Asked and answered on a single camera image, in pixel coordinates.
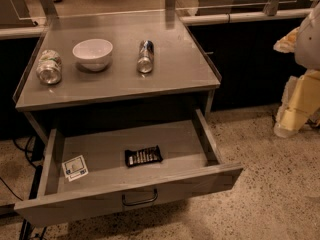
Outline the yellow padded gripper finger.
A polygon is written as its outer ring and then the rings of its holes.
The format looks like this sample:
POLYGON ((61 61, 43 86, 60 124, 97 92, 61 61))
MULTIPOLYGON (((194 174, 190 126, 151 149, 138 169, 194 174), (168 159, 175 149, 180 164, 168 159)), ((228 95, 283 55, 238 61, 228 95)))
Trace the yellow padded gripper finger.
POLYGON ((274 133, 282 138, 297 134, 319 109, 320 72, 307 70, 300 77, 291 76, 283 91, 274 133))

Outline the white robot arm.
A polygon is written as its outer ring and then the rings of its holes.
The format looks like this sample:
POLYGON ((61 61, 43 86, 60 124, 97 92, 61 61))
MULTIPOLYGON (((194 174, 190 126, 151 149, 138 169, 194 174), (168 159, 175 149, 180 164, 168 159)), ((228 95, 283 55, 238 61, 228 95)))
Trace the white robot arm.
POLYGON ((287 138, 297 134, 308 120, 319 125, 320 4, 299 27, 278 40, 274 50, 292 52, 296 63, 306 68, 299 78, 291 76, 287 81, 276 115, 274 133, 287 138))

